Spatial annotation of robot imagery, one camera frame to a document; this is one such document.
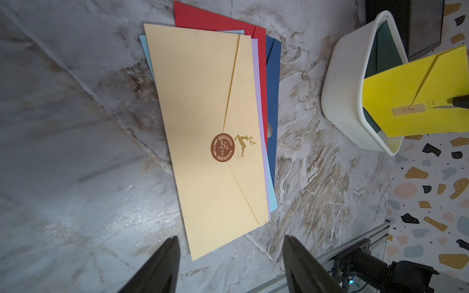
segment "gray marble countertop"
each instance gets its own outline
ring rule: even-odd
[[[172,1],[5,0],[1,49],[18,59],[2,65],[2,88],[11,90],[0,102],[17,124],[1,129],[11,156],[0,179],[9,203],[0,232],[10,235],[0,240],[0,291],[116,292],[178,235],[177,292],[245,292],[283,273],[284,235],[318,256],[384,222],[392,158],[355,146],[320,106],[334,45],[363,24],[364,1],[186,3],[265,27],[282,42],[272,220],[190,259],[138,39],[143,23],[174,25]],[[45,114],[32,123],[28,111]]]

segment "white basket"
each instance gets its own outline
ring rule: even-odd
[[[321,104],[324,116],[357,146],[395,156],[403,137],[387,137],[382,130],[376,133],[365,119],[362,101],[371,47],[377,29],[386,20],[402,63],[408,63],[394,18],[385,10],[374,21],[337,42],[327,69]]]

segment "yellow envelope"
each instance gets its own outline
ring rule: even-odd
[[[388,137],[469,131],[469,110],[452,107],[452,98],[468,94],[466,46],[363,82],[363,106]]]
[[[144,28],[195,260],[269,220],[251,39]]]

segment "brown seal sticker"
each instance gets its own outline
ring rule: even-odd
[[[215,160],[226,162],[235,153],[235,141],[226,133],[220,133],[212,140],[211,153]]]

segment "black object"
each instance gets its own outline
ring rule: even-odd
[[[365,289],[365,287],[368,285],[368,283],[365,284],[365,286],[363,286],[362,288],[356,290],[356,291],[353,291],[353,292],[350,292],[350,293],[357,293],[357,292],[360,292],[362,291],[363,289]]]
[[[432,267],[408,261],[388,267],[368,253],[369,247],[370,240],[365,239],[338,254],[331,277],[295,237],[285,236],[282,253],[290,293],[343,293],[337,284],[342,282],[347,289],[352,275],[381,292],[434,293],[428,284],[438,272]]]
[[[465,19],[466,19],[465,15],[461,15],[458,18],[455,18],[454,21],[456,22],[456,26],[460,26],[461,23],[463,23]]]
[[[282,254],[290,293],[345,293],[295,237],[285,236]]]
[[[429,193],[431,191],[431,186],[430,185],[422,185],[424,188],[424,193]]]
[[[444,0],[366,0],[366,23],[389,10],[396,22],[409,61],[441,44]]]
[[[439,157],[441,155],[441,150],[439,148],[436,148],[434,146],[432,146],[431,144],[427,143],[425,146],[424,146],[424,149],[422,150],[422,152],[424,153],[434,153],[435,156]]]
[[[180,257],[177,236],[166,239],[119,293],[174,293]]]
[[[453,106],[469,109],[469,96],[453,98]]]
[[[407,224],[420,224],[418,219],[414,218],[409,213],[405,214],[404,216],[401,216],[401,219],[404,223],[407,223]]]
[[[469,250],[469,243],[462,239],[456,240],[456,243],[459,244],[459,247],[464,248],[465,250]]]
[[[462,151],[453,151],[451,153],[451,156],[453,157],[453,159],[460,159],[462,158]]]

